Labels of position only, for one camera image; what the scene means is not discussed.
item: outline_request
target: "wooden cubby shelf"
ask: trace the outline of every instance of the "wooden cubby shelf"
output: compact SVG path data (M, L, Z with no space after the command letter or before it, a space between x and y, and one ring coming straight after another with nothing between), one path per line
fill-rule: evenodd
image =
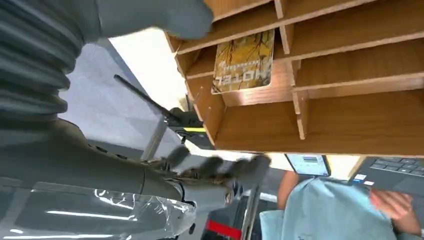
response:
M424 0L205 2L207 36L166 37L217 149L424 157ZM270 85L211 94L217 44L270 29Z

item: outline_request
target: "clear plastic film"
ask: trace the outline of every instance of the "clear plastic film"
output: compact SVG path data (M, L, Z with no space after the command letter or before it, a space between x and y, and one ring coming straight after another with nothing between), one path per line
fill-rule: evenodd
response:
M0 239L157 240L194 222L190 204L157 196L0 178Z

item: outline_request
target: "robotic arm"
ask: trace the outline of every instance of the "robotic arm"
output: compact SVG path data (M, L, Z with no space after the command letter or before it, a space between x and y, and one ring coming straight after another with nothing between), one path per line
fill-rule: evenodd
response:
M131 210L126 218L136 216L134 209L115 201L124 201L130 194L142 200L155 196L159 202L167 201L162 202L165 208L161 209L169 209L166 206L171 204L207 212L229 205L267 172L270 160L257 156L252 161L235 163L226 173L218 173L220 159L211 158L198 169L177 174L173 169L189 154L184 147L158 162L123 159L88 145L78 126L57 116L67 110L67 103L59 98L58 92L69 88L66 74L73 71L86 43L151 26L180 38L200 38L209 30L213 18L203 1L2 0L0 18L0 201L5 203L0 207L0 234L6 236L3 238L17 239L5 235L5 231L21 227L35 231L36 235L20 239L55 238L42 235L46 231L56 238L122 239L119 233L125 232L126 227L114 225L121 227L114 228L112 234L99 234L111 230L99 215L109 215L82 209L90 212L98 204L108 204L113 209L101 211ZM113 197L106 198L100 193ZM79 201L74 198L77 195L90 197ZM133 203L142 200L134 199ZM149 221L152 213L146 212L144 221ZM56 218L43 218L45 215ZM90 216L96 221L81 224L80 218L76 218ZM140 219L134 221L134 216L133 222L141 224ZM55 226L53 223L59 224L65 218L73 221L64 221L63 226L55 229L40 224L47 221L47 225ZM71 228L76 222L80 228ZM169 237L170 233L177 234L167 231L163 236L157 235Z

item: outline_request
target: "screen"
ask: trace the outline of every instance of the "screen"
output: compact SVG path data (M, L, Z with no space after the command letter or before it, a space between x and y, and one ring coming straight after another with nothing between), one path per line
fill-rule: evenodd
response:
M286 156L298 174L329 175L322 155L286 154Z

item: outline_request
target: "laptop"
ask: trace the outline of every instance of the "laptop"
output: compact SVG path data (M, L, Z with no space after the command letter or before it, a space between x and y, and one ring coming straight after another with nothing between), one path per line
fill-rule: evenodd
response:
M369 156L349 182L424 198L424 159Z

